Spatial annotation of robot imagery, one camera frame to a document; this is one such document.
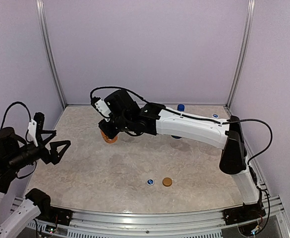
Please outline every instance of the blue bottle cap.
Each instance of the blue bottle cap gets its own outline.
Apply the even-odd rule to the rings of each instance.
[[[149,186],[154,185],[154,180],[153,180],[153,179],[149,179],[149,180],[147,180],[147,184],[148,184]]]
[[[178,104],[177,110],[180,112],[184,112],[184,105],[183,104]]]

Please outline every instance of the metal frame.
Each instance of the metal frame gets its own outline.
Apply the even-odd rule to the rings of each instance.
[[[16,198],[12,210],[17,209],[21,202],[21,198]],[[270,198],[270,202],[271,216],[278,217],[283,238],[290,238],[289,224],[281,200],[277,196]],[[266,199],[264,206],[265,208],[268,206]],[[237,224],[225,225],[223,209],[173,214],[117,214],[72,210],[74,213],[70,226],[58,225],[57,235],[60,237],[182,238],[204,237],[204,235],[212,237],[210,234],[219,234],[214,235],[214,237],[222,237],[222,229],[237,226]],[[53,224],[38,221],[38,225],[42,226],[42,230],[44,230],[46,225]],[[35,229],[34,222],[30,222],[28,227]]]
[[[64,96],[64,93],[62,90],[62,86],[61,86],[59,77],[58,77],[55,60],[54,60],[54,57],[52,54],[43,0],[36,0],[36,5],[37,5],[38,18],[39,18],[39,23],[40,23],[40,27],[41,27],[41,33],[42,33],[42,37],[43,37],[43,41],[44,41],[44,46],[45,46],[45,50],[46,50],[46,54],[47,54],[47,58],[48,58],[49,67],[50,67],[51,74],[52,74],[52,79],[53,79],[54,84],[56,86],[56,90],[57,90],[57,94],[58,94],[58,98],[60,100],[61,106],[63,109],[65,109],[67,104],[66,104],[65,96]]]
[[[227,101],[228,109],[231,108],[231,106],[232,106],[232,102],[233,102],[233,99],[234,99],[234,96],[235,96],[235,93],[237,90],[237,85],[238,85],[240,75],[242,72],[242,68],[243,68],[243,64],[244,64],[244,60],[245,60],[245,56],[246,56],[246,51],[247,51],[247,46],[248,46],[248,41],[249,41],[249,37],[250,37],[250,31],[251,31],[252,22],[253,22],[254,9],[255,9],[255,0],[248,0],[248,9],[247,9],[242,45],[241,45],[241,49],[239,52],[236,70],[234,73],[233,84],[232,84],[229,98]]]
[[[139,106],[144,106],[145,103],[143,102],[137,102]],[[177,105],[177,103],[164,103],[164,102],[156,102],[156,103],[161,103],[164,104],[166,106],[174,106]],[[183,104],[185,104],[186,106],[221,106],[221,107],[225,107],[225,104],[221,104],[221,103],[184,103],[181,102]],[[90,106],[91,104],[67,104],[68,107],[84,107],[84,106]]]

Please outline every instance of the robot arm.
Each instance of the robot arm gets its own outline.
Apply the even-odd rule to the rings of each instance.
[[[43,130],[44,114],[36,113],[29,122],[28,131],[31,142],[27,143],[15,134],[12,127],[0,129],[0,202],[7,193],[10,183],[18,177],[17,173],[23,167],[36,163],[41,159],[45,164],[59,163],[65,151],[71,145],[69,140],[50,143],[50,150],[46,145],[56,136],[55,130]],[[50,134],[46,139],[43,134]],[[33,189],[26,195],[26,199],[11,216],[0,225],[0,238],[16,237],[26,225],[40,214],[50,216],[50,197],[45,193]]]
[[[139,108],[124,89],[111,93],[105,99],[91,97],[91,105],[104,117],[99,122],[99,128],[107,140],[115,139],[120,132],[132,136],[140,136],[143,133],[175,135],[205,142],[221,149],[220,170],[232,176],[243,200],[243,206],[236,215],[238,219],[228,211],[233,217],[230,222],[236,223],[237,220],[242,222],[265,216],[262,192],[258,189],[256,174],[246,164],[241,126],[238,122],[227,123],[238,121],[238,117],[232,116],[230,120],[206,118],[149,102]]]

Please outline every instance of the black cable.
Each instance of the black cable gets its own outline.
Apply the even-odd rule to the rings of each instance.
[[[18,174],[16,173],[16,178],[17,179],[24,179],[24,178],[26,178],[28,176],[31,176],[34,173],[34,171],[36,170],[36,167],[37,167],[37,161],[35,161],[35,168],[34,168],[34,170],[31,173],[29,173],[29,174],[27,174],[25,176],[21,176],[21,177],[18,177]]]
[[[30,143],[31,141],[29,141],[29,140],[27,139],[28,132],[29,132],[29,130],[26,131],[25,140],[26,140],[28,143]]]
[[[36,219],[34,219],[35,223],[36,223],[36,238],[38,238],[38,223],[36,221]]]
[[[132,133],[130,133],[130,132],[128,132],[128,131],[124,131],[127,135],[130,135],[130,136],[133,136],[133,137],[138,137],[138,136],[141,136],[142,134],[143,134],[143,132],[142,133],[140,133],[139,135],[137,135],[137,134],[132,134]]]
[[[270,217],[270,201],[269,201],[269,194],[266,190],[262,190],[260,189],[259,187],[257,187],[257,189],[261,192],[264,192],[266,194],[266,197],[267,197],[267,202],[268,202],[268,214],[267,214],[267,219],[266,219],[266,222],[265,222],[265,225],[257,232],[255,233],[255,236],[262,233],[263,230],[266,228],[267,224],[268,224],[268,221],[269,221],[269,217]]]
[[[265,126],[267,126],[267,128],[269,129],[270,132],[270,140],[268,145],[260,152],[258,152],[257,154],[253,155],[248,161],[247,161],[247,165],[249,165],[249,162],[253,159],[255,159],[257,156],[261,155],[262,153],[264,153],[266,150],[268,150],[268,148],[271,146],[272,142],[273,142],[273,130],[271,129],[271,127],[264,121],[259,120],[259,119],[242,119],[242,120],[237,120],[237,121],[228,121],[228,122],[224,122],[222,123],[223,125],[226,124],[233,124],[233,123],[240,123],[240,122],[245,122],[245,121],[256,121],[259,123],[264,124]]]
[[[107,117],[105,116],[103,113],[101,113],[100,111],[97,111],[102,117],[106,118],[106,119],[110,119],[111,117]]]
[[[22,105],[26,110],[27,110],[27,113],[28,113],[28,117],[29,117],[29,121],[31,120],[31,116],[30,116],[30,111],[29,111],[29,109],[27,108],[27,106],[23,103],[23,102],[14,102],[14,103],[12,103],[12,104],[10,104],[9,106],[8,106],[8,108],[6,109],[6,111],[5,111],[5,113],[4,113],[4,116],[3,116],[3,118],[2,118],[2,122],[1,122],[1,125],[0,125],[0,130],[3,128],[3,126],[4,126],[4,123],[5,123],[5,120],[6,120],[6,116],[7,116],[7,113],[8,113],[8,111],[9,111],[9,109],[10,108],[12,108],[14,105],[17,105],[17,104],[19,104],[19,105]]]
[[[93,93],[97,90],[100,90],[100,89],[123,89],[123,90],[126,90],[127,92],[133,94],[134,96],[136,96],[137,98],[139,98],[141,101],[147,103],[147,104],[150,104],[152,106],[155,106],[155,107],[158,107],[162,110],[165,110],[167,112],[170,112],[170,113],[173,113],[173,114],[176,114],[178,116],[181,116],[181,117],[184,117],[184,118],[190,118],[190,119],[194,119],[194,120],[202,120],[202,121],[211,121],[211,122],[214,122],[216,124],[221,124],[219,121],[217,120],[213,120],[213,119],[208,119],[208,118],[196,118],[196,117],[193,117],[193,116],[189,116],[189,115],[186,115],[186,114],[182,114],[182,113],[179,113],[178,111],[173,111],[173,110],[170,110],[168,108],[165,108],[165,107],[162,107],[160,105],[157,105],[155,103],[151,103],[151,102],[148,102],[147,100],[145,100],[143,97],[141,97],[139,94],[127,89],[127,88],[123,88],[123,87],[118,87],[118,86],[104,86],[104,87],[98,87],[98,88],[95,88],[93,89],[91,92],[90,92],[90,99],[92,100],[93,98]]]
[[[2,129],[3,126],[4,126],[4,122],[5,122],[5,120],[6,120],[6,116],[7,116],[7,113],[8,113],[8,111],[9,111],[9,109],[10,109],[11,107],[13,107],[14,105],[17,105],[17,104],[22,105],[22,106],[27,110],[28,117],[29,117],[29,121],[31,121],[30,111],[29,111],[29,109],[27,108],[27,106],[26,106],[23,102],[14,102],[14,103],[10,104],[10,105],[8,106],[8,108],[6,109],[6,111],[5,111],[5,113],[4,113],[4,116],[3,116],[3,118],[2,118],[2,122],[1,122],[0,129]]]

